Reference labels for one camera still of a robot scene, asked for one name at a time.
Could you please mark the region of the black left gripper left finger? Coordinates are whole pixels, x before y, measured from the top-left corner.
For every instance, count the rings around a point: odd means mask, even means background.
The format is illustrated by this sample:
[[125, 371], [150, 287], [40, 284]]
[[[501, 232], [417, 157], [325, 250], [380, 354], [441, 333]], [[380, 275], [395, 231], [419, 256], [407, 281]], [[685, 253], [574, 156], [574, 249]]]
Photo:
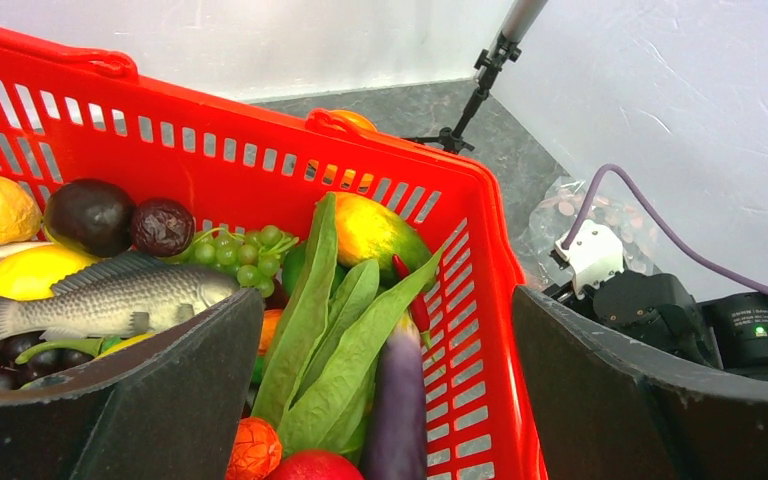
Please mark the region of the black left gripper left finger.
[[221, 479], [264, 302], [241, 290], [101, 359], [0, 390], [0, 479]]

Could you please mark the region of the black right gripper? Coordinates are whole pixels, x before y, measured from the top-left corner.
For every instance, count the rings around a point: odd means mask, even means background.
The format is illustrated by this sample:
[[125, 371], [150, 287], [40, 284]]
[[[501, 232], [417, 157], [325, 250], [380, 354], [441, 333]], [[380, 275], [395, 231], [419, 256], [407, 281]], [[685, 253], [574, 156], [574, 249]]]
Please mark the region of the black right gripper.
[[577, 297], [572, 284], [552, 284], [543, 293], [577, 314], [653, 348], [712, 368], [719, 348], [696, 300], [672, 274], [624, 271], [587, 285]]

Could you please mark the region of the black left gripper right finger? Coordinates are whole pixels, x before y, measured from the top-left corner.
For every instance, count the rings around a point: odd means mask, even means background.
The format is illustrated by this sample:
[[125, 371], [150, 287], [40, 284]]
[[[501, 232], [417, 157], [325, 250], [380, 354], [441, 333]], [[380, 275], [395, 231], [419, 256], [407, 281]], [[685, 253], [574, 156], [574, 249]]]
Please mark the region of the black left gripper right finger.
[[768, 479], [768, 382], [692, 363], [518, 287], [512, 325], [552, 479]]

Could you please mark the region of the clear dotted zip bag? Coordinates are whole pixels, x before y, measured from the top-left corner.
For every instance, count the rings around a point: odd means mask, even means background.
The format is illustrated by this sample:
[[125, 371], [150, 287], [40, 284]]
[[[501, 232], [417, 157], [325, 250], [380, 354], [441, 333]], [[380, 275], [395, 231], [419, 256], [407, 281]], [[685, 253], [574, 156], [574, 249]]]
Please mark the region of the clear dotted zip bag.
[[[571, 279], [571, 272], [560, 268], [550, 253], [574, 223], [588, 186], [587, 180], [570, 176], [556, 179], [530, 213], [523, 233], [512, 242], [532, 289], [542, 291]], [[653, 257], [660, 230], [639, 204], [598, 194], [588, 218], [620, 238], [628, 268], [643, 274], [656, 272]]]

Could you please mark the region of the yellow green toy mango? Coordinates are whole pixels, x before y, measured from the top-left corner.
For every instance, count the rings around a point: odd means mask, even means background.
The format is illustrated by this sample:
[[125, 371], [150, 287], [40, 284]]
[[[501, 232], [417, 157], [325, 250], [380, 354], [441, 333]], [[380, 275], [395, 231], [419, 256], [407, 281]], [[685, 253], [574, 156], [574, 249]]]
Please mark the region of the yellow green toy mango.
[[336, 192], [335, 227], [337, 263], [345, 268], [365, 260], [379, 266], [380, 284], [400, 281], [393, 258], [399, 257], [410, 272], [422, 267], [432, 251], [417, 230], [379, 202], [350, 192]]

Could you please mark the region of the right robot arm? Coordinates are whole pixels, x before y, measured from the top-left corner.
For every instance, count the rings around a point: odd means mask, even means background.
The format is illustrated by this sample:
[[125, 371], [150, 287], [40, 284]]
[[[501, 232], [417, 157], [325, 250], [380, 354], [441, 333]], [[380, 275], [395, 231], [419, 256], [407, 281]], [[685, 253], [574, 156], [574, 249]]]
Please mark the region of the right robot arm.
[[577, 314], [655, 349], [700, 365], [768, 381], [768, 295], [745, 292], [697, 301], [669, 273], [625, 271], [587, 286], [545, 294]]

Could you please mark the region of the orange textured toy fruit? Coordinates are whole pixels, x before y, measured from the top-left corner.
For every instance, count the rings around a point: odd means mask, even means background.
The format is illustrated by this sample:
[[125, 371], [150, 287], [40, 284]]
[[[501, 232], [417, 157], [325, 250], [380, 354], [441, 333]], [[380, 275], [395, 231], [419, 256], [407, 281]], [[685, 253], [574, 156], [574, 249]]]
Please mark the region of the orange textured toy fruit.
[[265, 479], [280, 464], [282, 456], [283, 445], [267, 421], [257, 417], [241, 419], [225, 479]]

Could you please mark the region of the grey toy fish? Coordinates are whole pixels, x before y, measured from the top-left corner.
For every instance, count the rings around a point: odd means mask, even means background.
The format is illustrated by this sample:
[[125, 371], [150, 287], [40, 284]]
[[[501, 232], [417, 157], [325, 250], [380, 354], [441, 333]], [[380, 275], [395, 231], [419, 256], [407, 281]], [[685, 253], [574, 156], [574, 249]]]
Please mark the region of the grey toy fish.
[[0, 296], [0, 341], [37, 332], [44, 340], [132, 337], [184, 323], [240, 288], [200, 264], [168, 264], [136, 251], [64, 277], [52, 296]]

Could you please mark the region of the green toy leafy vegetable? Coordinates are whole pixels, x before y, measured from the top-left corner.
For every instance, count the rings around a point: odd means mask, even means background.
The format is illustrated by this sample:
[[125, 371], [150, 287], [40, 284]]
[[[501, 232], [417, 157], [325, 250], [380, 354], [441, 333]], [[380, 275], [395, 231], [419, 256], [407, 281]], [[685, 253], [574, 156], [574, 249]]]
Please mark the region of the green toy leafy vegetable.
[[340, 452], [361, 423], [380, 351], [417, 294], [435, 283], [440, 253], [392, 287], [379, 266], [337, 263], [336, 192], [316, 204], [304, 260], [273, 341], [253, 415], [277, 432], [284, 457]]

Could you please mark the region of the red toy apple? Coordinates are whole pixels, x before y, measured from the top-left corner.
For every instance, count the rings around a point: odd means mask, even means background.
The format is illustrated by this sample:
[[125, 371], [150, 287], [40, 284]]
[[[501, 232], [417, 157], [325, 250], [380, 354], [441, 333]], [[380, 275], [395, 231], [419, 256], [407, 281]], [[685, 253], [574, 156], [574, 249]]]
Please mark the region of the red toy apple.
[[363, 480], [345, 457], [325, 450], [297, 452], [281, 461], [265, 480]]

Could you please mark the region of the green toy grape bunch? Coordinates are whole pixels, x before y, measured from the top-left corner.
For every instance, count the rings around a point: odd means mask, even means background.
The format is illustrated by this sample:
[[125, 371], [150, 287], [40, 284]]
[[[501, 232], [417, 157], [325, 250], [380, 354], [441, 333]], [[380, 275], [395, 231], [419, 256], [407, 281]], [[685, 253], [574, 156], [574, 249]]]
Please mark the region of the green toy grape bunch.
[[243, 288], [256, 288], [264, 298], [276, 290], [277, 277], [297, 236], [274, 225], [263, 230], [232, 232], [225, 227], [197, 232], [183, 252], [170, 263], [194, 263], [227, 274]]

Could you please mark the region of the dark red passion fruit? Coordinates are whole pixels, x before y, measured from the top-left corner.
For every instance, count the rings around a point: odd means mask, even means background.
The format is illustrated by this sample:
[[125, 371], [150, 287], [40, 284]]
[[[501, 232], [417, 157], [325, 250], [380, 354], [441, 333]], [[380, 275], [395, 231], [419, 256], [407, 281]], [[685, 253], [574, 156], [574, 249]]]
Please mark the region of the dark red passion fruit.
[[195, 234], [195, 220], [180, 202], [150, 198], [135, 209], [130, 224], [133, 246], [155, 257], [172, 257], [182, 253]]

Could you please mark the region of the dark purple toy grapes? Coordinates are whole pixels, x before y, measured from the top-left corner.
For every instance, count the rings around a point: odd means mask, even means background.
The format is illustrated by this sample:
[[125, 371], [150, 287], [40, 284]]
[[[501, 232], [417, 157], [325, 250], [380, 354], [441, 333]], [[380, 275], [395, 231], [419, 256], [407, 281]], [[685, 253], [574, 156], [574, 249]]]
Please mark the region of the dark purple toy grapes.
[[64, 347], [48, 347], [25, 363], [17, 358], [26, 350], [43, 343], [40, 332], [8, 337], [0, 341], [0, 390], [15, 390], [38, 378], [87, 363], [93, 354]]

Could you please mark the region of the yellow toy lemon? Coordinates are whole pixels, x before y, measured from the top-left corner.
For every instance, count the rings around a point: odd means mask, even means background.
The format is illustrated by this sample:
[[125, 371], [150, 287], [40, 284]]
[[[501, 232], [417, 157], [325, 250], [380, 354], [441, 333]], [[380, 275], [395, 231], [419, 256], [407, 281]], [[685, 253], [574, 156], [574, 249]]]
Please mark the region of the yellow toy lemon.
[[53, 284], [98, 261], [98, 257], [57, 244], [14, 253], [0, 261], [0, 296], [14, 300], [52, 297]]

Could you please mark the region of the red toy chili pepper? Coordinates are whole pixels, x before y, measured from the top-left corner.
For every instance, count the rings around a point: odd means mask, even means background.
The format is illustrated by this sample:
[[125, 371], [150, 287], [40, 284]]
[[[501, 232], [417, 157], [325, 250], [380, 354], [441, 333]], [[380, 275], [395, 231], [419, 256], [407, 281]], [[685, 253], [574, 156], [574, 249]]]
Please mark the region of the red toy chili pepper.
[[[394, 254], [392, 256], [392, 264], [393, 264], [394, 270], [396, 271], [396, 273], [399, 275], [401, 279], [405, 279], [411, 274], [410, 268], [406, 265], [406, 263], [401, 259], [399, 255]], [[417, 294], [414, 297], [414, 299], [411, 301], [410, 314], [419, 332], [421, 334], [429, 334], [430, 327], [431, 327], [430, 317], [428, 315], [428, 311], [425, 306], [425, 301], [423, 300], [420, 294]]]

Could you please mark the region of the dark avocado toy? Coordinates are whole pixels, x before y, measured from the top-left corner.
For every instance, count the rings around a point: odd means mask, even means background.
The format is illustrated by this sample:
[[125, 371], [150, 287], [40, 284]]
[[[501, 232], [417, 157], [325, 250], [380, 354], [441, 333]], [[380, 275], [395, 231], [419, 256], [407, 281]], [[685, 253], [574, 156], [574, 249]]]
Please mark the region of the dark avocado toy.
[[53, 241], [100, 258], [129, 250], [131, 218], [136, 204], [112, 183], [84, 178], [72, 181], [49, 197], [44, 231]]

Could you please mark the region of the purple toy eggplant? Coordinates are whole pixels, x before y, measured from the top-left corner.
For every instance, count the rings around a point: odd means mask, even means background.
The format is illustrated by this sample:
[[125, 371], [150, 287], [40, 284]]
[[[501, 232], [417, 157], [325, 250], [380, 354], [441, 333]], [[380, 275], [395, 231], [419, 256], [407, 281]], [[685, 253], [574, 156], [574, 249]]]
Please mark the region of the purple toy eggplant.
[[427, 444], [421, 338], [405, 312], [379, 354], [359, 469], [366, 479], [425, 479]]

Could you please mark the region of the black microphone tripod stand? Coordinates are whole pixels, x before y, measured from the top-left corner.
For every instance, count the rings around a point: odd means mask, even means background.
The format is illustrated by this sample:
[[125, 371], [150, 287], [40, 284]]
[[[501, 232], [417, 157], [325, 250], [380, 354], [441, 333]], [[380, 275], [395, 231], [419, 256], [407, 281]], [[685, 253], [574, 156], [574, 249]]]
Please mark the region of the black microphone tripod stand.
[[499, 33], [490, 49], [483, 49], [474, 68], [477, 71], [476, 86], [466, 102], [458, 122], [453, 128], [442, 127], [435, 136], [404, 137], [417, 144], [436, 144], [443, 151], [459, 154], [462, 150], [473, 151], [474, 146], [464, 140], [463, 134], [481, 105], [489, 98], [490, 91], [506, 62], [516, 62], [521, 54], [518, 43]]

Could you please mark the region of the red plastic shopping basket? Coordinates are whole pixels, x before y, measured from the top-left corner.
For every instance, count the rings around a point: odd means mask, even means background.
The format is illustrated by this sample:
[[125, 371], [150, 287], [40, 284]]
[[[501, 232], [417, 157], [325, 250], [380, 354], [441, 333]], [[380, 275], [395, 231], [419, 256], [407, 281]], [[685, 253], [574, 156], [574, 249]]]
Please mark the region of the red plastic shopping basket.
[[0, 175], [39, 203], [103, 179], [136, 201], [166, 196], [198, 226], [309, 230], [329, 190], [402, 215], [444, 252], [427, 294], [429, 471], [435, 479], [543, 479], [511, 325], [525, 276], [499, 185], [483, 165], [373, 133], [316, 109], [306, 118], [141, 75], [125, 54], [0, 28]]

